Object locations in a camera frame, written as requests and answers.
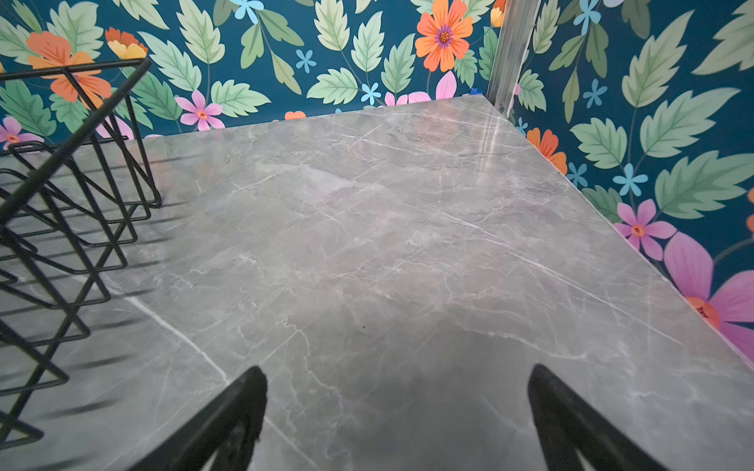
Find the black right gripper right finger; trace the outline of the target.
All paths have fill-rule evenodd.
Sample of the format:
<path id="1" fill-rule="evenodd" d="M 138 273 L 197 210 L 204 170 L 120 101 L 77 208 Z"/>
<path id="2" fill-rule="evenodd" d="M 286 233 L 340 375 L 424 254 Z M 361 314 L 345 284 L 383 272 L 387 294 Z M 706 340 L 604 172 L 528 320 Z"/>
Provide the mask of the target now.
<path id="1" fill-rule="evenodd" d="M 533 367 L 527 396 L 549 470 L 664 470 L 543 364 Z"/>

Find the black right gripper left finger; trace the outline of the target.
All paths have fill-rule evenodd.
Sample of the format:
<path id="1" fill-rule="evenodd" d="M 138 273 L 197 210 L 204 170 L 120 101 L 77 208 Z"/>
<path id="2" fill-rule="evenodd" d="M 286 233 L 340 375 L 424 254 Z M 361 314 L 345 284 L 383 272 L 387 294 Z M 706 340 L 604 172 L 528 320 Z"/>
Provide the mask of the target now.
<path id="1" fill-rule="evenodd" d="M 134 464 L 134 470 L 247 470 L 259 442 L 268 380 L 253 366 L 177 432 Z"/>

